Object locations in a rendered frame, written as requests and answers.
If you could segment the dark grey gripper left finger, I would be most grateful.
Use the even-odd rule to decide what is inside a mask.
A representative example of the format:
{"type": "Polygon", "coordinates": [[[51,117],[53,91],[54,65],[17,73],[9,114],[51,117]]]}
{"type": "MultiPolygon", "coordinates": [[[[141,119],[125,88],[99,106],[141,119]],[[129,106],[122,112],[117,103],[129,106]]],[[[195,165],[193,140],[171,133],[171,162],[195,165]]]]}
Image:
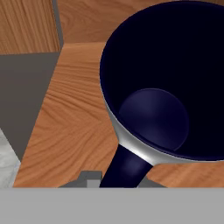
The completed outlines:
{"type": "Polygon", "coordinates": [[[101,171],[81,171],[79,177],[76,180],[64,184],[63,187],[98,188],[101,181],[101,171]]]}

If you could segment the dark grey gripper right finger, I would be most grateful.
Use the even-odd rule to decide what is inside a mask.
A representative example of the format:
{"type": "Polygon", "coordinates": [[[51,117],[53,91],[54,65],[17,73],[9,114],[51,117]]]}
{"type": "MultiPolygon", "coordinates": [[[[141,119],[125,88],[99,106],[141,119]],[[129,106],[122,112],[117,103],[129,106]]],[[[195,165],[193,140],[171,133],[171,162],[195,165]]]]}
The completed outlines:
{"type": "Polygon", "coordinates": [[[165,188],[164,185],[161,185],[158,182],[148,179],[146,176],[138,177],[136,180],[138,181],[137,186],[139,188],[159,188],[159,187],[165,188]]]}

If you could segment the dark navy mug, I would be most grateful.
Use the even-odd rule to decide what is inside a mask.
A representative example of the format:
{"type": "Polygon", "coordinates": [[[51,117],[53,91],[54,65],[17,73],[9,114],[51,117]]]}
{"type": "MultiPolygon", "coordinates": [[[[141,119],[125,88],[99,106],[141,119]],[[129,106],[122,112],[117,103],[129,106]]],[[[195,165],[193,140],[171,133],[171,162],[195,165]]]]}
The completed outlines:
{"type": "Polygon", "coordinates": [[[179,0],[128,17],[103,49],[100,85],[118,140],[101,186],[224,162],[224,6],[179,0]]]}

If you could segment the wooden cabinet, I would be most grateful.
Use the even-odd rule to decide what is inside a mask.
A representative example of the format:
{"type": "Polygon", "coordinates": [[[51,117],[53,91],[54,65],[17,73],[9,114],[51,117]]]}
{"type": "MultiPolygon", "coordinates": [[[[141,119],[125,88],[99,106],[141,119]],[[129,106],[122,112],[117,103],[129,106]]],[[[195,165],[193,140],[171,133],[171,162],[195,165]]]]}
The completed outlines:
{"type": "MultiPolygon", "coordinates": [[[[173,0],[59,0],[65,43],[16,186],[62,186],[81,171],[101,171],[103,179],[118,146],[100,85],[103,49],[127,18],[167,2],[173,0]]],[[[224,162],[158,164],[148,173],[169,186],[224,186],[224,162]]]]}

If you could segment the wooden cabinet door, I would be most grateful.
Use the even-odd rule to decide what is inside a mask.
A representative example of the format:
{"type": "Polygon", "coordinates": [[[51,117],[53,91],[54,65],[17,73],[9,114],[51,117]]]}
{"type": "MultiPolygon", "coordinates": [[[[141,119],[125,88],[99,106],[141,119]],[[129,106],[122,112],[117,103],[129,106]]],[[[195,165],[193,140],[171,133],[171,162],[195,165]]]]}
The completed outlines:
{"type": "Polygon", "coordinates": [[[58,53],[62,45],[57,0],[0,0],[0,55],[58,53]]]}

